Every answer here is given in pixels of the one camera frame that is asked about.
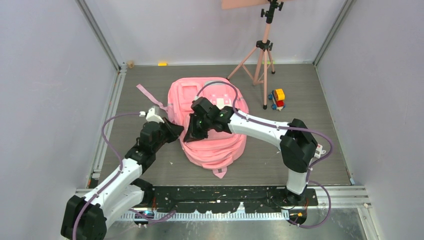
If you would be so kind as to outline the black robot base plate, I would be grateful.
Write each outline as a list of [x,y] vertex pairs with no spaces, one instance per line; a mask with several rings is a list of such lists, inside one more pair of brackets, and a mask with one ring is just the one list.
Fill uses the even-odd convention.
[[161,213],[213,214],[234,213],[244,208],[248,214],[276,213],[296,207],[318,205],[316,191],[307,188],[300,196],[289,193],[285,186],[155,186],[149,201],[141,206]]

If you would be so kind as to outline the pink student backpack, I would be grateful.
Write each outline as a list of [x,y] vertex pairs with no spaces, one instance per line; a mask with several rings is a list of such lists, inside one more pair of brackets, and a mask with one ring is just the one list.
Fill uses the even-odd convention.
[[218,178],[223,178],[227,167],[244,152],[247,136],[228,134],[210,130],[203,140],[184,142],[187,133],[191,104],[199,97],[207,98],[219,109],[235,106],[245,113],[249,107],[238,88],[222,77],[185,77],[174,81],[169,88],[167,105],[163,105],[141,84],[136,86],[150,101],[164,110],[167,118],[174,124],[184,126],[179,141],[188,160],[204,169],[211,170]]

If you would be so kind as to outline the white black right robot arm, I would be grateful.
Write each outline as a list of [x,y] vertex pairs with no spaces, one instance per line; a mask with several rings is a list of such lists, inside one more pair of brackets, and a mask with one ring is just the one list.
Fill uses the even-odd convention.
[[288,169],[284,189],[286,202],[299,205],[306,197],[308,169],[315,155],[318,142],[303,121],[271,121],[250,115],[234,106],[218,108],[205,97],[198,97],[191,104],[188,130],[184,142],[208,138],[208,132],[246,135],[277,147]]

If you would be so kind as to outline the clear geometry ruler set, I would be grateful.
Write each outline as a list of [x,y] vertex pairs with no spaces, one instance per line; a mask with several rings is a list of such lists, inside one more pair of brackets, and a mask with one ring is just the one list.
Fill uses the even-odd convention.
[[323,146],[321,144],[318,144],[316,149],[315,149],[314,157],[316,159],[320,159],[326,153],[327,153],[327,151],[323,148]]

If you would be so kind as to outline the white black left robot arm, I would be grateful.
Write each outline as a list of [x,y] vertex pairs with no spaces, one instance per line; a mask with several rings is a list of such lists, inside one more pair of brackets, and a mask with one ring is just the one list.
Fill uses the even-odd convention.
[[145,117],[139,137],[118,167],[84,196],[72,196],[66,203],[60,234],[69,240],[102,240],[108,228],[132,207],[148,207],[154,200],[151,183],[141,175],[156,160],[166,143],[176,141],[184,127],[158,115],[158,107],[137,113]]

